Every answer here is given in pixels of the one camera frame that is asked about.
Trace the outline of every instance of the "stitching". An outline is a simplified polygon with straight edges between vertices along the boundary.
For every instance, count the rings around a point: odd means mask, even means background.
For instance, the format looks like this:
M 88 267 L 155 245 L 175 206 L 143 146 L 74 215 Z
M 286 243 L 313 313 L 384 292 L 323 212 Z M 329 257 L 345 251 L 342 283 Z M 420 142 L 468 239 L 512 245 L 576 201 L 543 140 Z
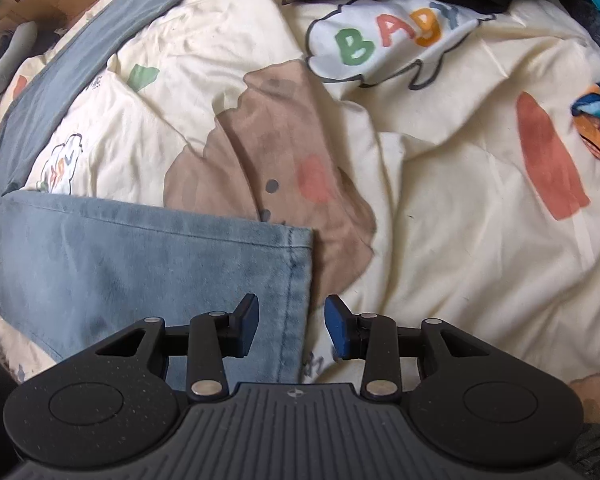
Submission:
M 291 231 L 287 235 L 287 243 L 291 243 Z M 282 375 L 282 367 L 283 367 L 283 353 L 285 351 L 285 343 L 286 343 L 286 326 L 289 321 L 289 303 L 291 301 L 291 281 L 293 279 L 294 267 L 296 263 L 294 261 L 293 251 L 291 246 L 289 246 L 289 281 L 286 285 L 286 307 L 285 307 L 285 324 L 282 328 L 282 341 L 280 342 L 280 356 L 278 358 L 278 376 L 276 378 L 276 382 L 280 382 L 280 375 Z
M 14 203 L 14 204 L 18 204 L 21 206 L 28 206 L 28 207 L 33 207 L 36 209 L 42 209 L 42 210 L 47 210 L 47 211 L 53 211 L 53 212 L 57 212 L 57 213 L 64 213 L 67 215 L 74 215 L 75 213 L 70 212 L 70 211 L 64 211 L 61 209 L 54 209 L 51 207 L 45 207 L 45 206 L 41 206 L 41 205 L 35 205 L 35 204 L 30 204 L 30 203 L 26 203 L 26 202 L 21 202 L 17 199 L 8 199 L 9 202 Z M 250 246 L 256 246 L 256 247 L 270 247 L 270 248 L 275 248 L 275 249 L 285 249 L 285 248 L 311 248 L 311 246 L 309 245 L 275 245 L 275 244 L 263 244 L 263 243 L 256 243 L 256 242 L 246 242 L 243 240 L 235 240 L 235 239 L 231 239 L 231 238 L 219 238 L 219 237 L 213 237 L 213 236 L 203 236 L 203 235 L 195 235 L 195 234 L 187 234 L 187 233 L 181 233 L 175 230 L 167 230 L 167 229 L 157 229 L 157 228 L 151 228 L 151 227 L 144 227 L 144 226 L 138 226 L 138 225 L 131 225 L 131 224 L 126 224 L 124 222 L 117 222 L 115 220 L 107 220 L 107 219 L 103 219 L 103 218 L 96 218 L 93 216 L 85 216 L 85 215 L 80 215 L 82 218 L 86 218 L 89 220 L 94 220 L 97 222 L 105 222 L 105 223 L 109 223 L 109 224 L 115 224 L 115 225 L 121 225 L 121 226 L 125 226 L 125 227 L 129 227 L 129 228 L 133 228 L 133 229 L 142 229 L 145 231 L 153 231 L 153 232 L 157 232 L 157 233 L 165 233 L 165 234 L 172 234 L 172 235 L 177 235 L 177 236 L 184 236 L 187 238 L 200 238 L 202 240 L 215 240 L 218 242 L 230 242 L 230 243 L 235 243 L 235 244 L 243 244 L 243 245 L 250 245 Z M 287 243 L 290 244 L 291 243 L 291 230 L 292 229 L 298 229 L 298 228 L 289 228 L 289 232 L 288 232 L 288 236 L 287 236 Z

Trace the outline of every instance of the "brown cloth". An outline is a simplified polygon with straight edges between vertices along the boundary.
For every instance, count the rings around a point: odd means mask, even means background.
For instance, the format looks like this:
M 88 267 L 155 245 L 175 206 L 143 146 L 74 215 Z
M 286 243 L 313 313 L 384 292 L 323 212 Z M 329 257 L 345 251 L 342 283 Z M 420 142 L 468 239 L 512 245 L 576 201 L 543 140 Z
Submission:
M 314 230 L 312 307 L 366 269 L 372 209 L 336 165 L 318 103 L 324 86 L 300 60 L 244 76 L 236 108 L 216 116 L 201 155 L 187 144 L 164 177 L 164 206 Z

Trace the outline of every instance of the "logo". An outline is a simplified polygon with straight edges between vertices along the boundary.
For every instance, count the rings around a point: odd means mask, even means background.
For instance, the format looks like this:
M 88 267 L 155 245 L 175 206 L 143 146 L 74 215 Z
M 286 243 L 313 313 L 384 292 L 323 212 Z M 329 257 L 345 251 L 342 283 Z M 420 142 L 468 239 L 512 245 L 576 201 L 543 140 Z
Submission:
M 435 81 L 447 52 L 494 19 L 432 0 L 354 0 L 309 26 L 307 64 L 327 83 L 370 88 L 404 74 L 419 90 Z
M 304 391 L 302 391 L 300 388 L 291 388 L 286 394 L 289 397 L 293 397 L 294 399 L 297 399 L 304 395 Z

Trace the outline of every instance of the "green letter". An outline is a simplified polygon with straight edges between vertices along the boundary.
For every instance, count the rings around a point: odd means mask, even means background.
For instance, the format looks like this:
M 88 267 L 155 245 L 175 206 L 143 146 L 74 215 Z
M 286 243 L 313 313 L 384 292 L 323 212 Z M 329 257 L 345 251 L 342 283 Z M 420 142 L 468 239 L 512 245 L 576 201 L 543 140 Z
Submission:
M 345 65 L 362 65 L 376 49 L 374 42 L 364 41 L 356 28 L 342 28 L 335 39 Z

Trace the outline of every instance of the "orange letter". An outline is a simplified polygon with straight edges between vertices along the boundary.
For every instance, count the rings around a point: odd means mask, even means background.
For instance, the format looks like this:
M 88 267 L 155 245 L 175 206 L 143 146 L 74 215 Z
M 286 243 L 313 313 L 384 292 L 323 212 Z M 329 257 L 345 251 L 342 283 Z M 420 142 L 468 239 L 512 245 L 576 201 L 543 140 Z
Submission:
M 393 43 L 391 35 L 400 28 L 406 32 L 411 39 L 416 35 L 415 31 L 403 20 L 390 14 L 380 14 L 380 16 L 376 18 L 376 22 L 380 29 L 380 36 L 382 36 L 382 46 L 391 46 Z
M 414 10 L 411 19 L 422 29 L 422 35 L 416 38 L 420 46 L 431 46 L 440 39 L 440 24 L 435 13 L 427 8 Z
M 58 178 L 64 177 L 64 158 L 58 160 L 56 167 L 58 168 Z

